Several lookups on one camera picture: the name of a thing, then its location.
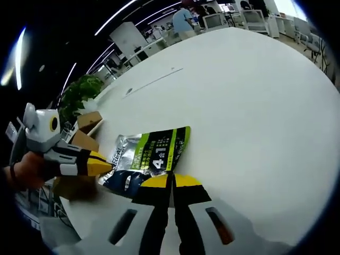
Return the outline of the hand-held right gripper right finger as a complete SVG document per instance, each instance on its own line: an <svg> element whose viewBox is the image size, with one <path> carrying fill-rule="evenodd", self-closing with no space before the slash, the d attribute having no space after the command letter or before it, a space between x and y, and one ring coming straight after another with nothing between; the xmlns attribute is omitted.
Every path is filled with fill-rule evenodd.
<svg viewBox="0 0 340 255"><path fill-rule="evenodd" d="M180 254L288 254L291 246L258 235L249 219L212 199L189 175L174 174L172 192Z"/></svg>

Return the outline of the person's left hand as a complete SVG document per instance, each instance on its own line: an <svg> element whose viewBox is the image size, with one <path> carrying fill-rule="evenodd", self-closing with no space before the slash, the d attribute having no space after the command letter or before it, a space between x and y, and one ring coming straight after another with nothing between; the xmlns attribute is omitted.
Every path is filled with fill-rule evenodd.
<svg viewBox="0 0 340 255"><path fill-rule="evenodd" d="M20 191L39 189L60 172L57 163L48 162L34 152L26 153L19 162L10 166L12 186Z"/></svg>

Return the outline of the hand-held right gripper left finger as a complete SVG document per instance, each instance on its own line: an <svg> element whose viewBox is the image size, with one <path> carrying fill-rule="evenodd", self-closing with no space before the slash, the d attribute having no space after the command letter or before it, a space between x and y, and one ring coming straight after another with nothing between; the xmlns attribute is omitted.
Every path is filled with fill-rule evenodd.
<svg viewBox="0 0 340 255"><path fill-rule="evenodd" d="M56 254L159 254L168 224L172 174L151 177L132 201L97 219L90 234Z"/></svg>

